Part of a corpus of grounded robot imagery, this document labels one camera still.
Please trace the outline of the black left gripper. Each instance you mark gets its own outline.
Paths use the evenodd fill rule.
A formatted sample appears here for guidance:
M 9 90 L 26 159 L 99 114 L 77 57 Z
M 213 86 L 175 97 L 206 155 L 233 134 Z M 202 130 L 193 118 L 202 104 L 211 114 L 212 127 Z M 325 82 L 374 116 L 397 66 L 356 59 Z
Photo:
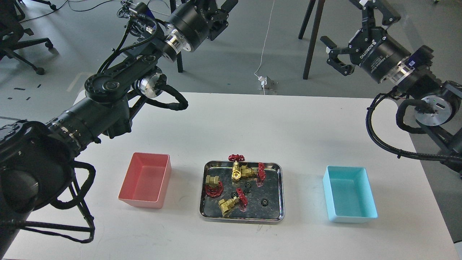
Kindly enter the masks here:
M 169 16 L 170 35 L 180 42 L 180 50 L 195 51 L 205 39 L 213 41 L 229 25 L 229 12 L 238 0 L 226 0 L 218 8 L 214 0 L 190 0 Z

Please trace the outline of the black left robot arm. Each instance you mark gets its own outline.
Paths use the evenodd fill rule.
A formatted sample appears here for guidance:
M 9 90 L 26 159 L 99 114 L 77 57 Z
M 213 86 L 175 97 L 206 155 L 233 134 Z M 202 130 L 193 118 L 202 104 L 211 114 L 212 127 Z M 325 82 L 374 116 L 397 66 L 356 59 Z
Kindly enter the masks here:
M 86 96 L 48 123 L 20 120 L 1 128 L 1 256 L 20 230 L 58 236 L 57 230 L 86 232 L 94 239 L 94 217 L 84 201 L 96 170 L 76 157 L 99 135 L 131 132 L 145 104 L 174 111 L 188 102 L 167 83 L 157 66 L 176 61 L 205 39 L 228 27 L 236 0 L 218 7 L 214 0 L 183 0 L 167 20 L 155 18 L 143 3 L 126 1 L 126 31 L 113 53 L 85 82 Z

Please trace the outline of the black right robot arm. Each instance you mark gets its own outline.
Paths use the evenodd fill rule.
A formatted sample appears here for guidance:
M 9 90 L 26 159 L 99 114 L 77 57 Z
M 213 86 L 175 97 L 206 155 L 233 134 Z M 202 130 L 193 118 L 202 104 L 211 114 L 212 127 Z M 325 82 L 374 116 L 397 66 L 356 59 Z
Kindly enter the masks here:
M 397 157 L 438 161 L 461 173 L 461 131 L 451 134 L 443 128 L 461 108 L 461 85 L 454 81 L 442 82 L 432 73 L 430 47 L 423 45 L 411 54 L 388 35 L 386 26 L 401 17 L 386 0 L 353 0 L 352 3 L 362 12 L 362 26 L 348 46 L 339 48 L 327 36 L 322 36 L 321 41 L 327 47 L 327 64 L 340 74 L 350 75 L 358 65 L 377 83 L 388 80 L 394 85 L 390 92 L 378 94 L 367 109 L 365 123 L 371 140 Z M 396 125 L 410 134 L 428 135 L 440 148 L 437 154 L 402 150 L 379 138 L 373 129 L 372 115 L 386 98 L 402 100 L 396 112 Z

